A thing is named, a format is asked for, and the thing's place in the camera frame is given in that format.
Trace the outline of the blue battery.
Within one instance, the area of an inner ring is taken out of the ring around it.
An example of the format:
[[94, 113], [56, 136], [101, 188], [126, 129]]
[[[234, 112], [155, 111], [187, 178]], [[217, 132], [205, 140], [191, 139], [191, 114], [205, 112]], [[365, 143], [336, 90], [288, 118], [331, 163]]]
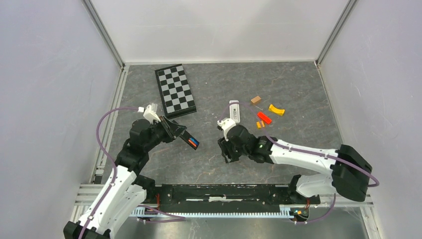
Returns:
[[199, 143], [194, 139], [194, 138], [190, 138], [191, 141], [193, 141], [197, 146], [199, 145]]

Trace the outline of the white remote control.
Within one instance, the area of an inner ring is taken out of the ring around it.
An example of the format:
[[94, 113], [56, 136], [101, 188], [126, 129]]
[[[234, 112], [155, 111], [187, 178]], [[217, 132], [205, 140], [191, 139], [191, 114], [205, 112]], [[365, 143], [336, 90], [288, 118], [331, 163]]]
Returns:
[[239, 101], [237, 100], [230, 100], [229, 101], [229, 115], [235, 123], [240, 123], [240, 107]]

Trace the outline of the black remote control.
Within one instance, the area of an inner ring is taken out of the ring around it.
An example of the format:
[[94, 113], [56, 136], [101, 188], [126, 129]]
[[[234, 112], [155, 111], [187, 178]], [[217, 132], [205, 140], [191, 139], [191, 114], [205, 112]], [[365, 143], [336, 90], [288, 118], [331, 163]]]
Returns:
[[194, 150], [198, 149], [200, 142], [195, 139], [187, 130], [185, 130], [179, 137]]

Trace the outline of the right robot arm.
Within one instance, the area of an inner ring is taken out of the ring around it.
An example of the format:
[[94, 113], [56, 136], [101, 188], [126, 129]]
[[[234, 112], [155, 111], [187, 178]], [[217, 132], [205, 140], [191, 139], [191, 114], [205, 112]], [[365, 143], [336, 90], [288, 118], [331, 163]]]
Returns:
[[315, 175], [292, 178], [287, 195], [293, 203], [320, 194], [339, 194], [356, 202], [366, 199], [372, 166], [352, 146], [343, 144], [340, 149], [318, 149], [294, 145], [275, 137], [256, 137], [242, 125], [224, 129], [218, 145], [226, 163], [246, 156], [257, 163], [292, 165], [314, 171]]

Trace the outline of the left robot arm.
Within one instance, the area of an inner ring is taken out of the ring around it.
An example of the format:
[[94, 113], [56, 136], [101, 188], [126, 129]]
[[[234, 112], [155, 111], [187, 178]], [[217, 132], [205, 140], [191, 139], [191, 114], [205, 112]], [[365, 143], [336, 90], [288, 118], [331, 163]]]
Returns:
[[165, 117], [134, 121], [111, 176], [88, 210], [75, 223], [67, 222], [64, 237], [113, 239], [138, 205], [156, 198], [155, 181], [140, 174], [149, 161], [149, 152], [162, 142], [174, 141], [186, 130], [186, 126]]

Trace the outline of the orange cube block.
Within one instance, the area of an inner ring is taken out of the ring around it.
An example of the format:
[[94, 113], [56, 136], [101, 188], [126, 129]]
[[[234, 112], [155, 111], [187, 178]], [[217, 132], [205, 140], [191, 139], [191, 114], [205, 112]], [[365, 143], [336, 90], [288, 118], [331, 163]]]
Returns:
[[264, 121], [257, 121], [256, 122], [256, 127], [258, 129], [264, 128], [265, 127], [265, 122]]

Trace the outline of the checkered chess board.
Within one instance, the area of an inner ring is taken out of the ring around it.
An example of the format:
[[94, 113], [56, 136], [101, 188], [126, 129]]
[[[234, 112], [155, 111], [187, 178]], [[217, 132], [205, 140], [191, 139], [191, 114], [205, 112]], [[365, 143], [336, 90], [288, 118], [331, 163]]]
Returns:
[[182, 64], [155, 70], [165, 117], [174, 119], [195, 113], [196, 103]]

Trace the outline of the red rectangular block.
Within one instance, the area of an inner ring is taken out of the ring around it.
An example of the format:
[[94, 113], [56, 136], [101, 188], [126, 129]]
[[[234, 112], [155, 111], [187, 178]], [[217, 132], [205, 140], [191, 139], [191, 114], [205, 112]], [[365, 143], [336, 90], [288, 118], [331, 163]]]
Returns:
[[257, 116], [260, 120], [262, 120], [265, 124], [271, 124], [272, 120], [263, 112], [258, 112]]

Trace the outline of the yellow arch block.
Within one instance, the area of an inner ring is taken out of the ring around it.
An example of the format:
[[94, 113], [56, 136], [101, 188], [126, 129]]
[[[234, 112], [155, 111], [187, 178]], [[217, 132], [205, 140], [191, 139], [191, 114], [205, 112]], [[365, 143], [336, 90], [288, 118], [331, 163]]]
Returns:
[[275, 107], [273, 104], [271, 104], [271, 105], [269, 106], [268, 110], [269, 110], [270, 112], [272, 112], [272, 113], [276, 114], [276, 115], [279, 115], [279, 116], [283, 116], [283, 115], [284, 115], [284, 113], [285, 113], [285, 109], [279, 109], [279, 108]]

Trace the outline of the brown wooden block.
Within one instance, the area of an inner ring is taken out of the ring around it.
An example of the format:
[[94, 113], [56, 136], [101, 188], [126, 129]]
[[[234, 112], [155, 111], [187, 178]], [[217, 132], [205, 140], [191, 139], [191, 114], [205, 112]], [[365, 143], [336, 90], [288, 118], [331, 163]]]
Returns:
[[254, 98], [252, 98], [252, 99], [250, 100], [250, 104], [251, 104], [251, 105], [256, 105], [256, 104], [258, 104], [259, 102], [261, 102], [261, 98], [260, 98], [259, 96], [256, 96], [256, 97], [254, 97]]

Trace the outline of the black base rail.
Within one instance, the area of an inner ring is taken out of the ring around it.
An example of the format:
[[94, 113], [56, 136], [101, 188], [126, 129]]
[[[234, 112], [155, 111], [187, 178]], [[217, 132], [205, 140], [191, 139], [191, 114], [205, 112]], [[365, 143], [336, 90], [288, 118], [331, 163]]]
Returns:
[[319, 203], [319, 196], [307, 199], [277, 184], [162, 184], [142, 202], [166, 213], [276, 213], [280, 205]]

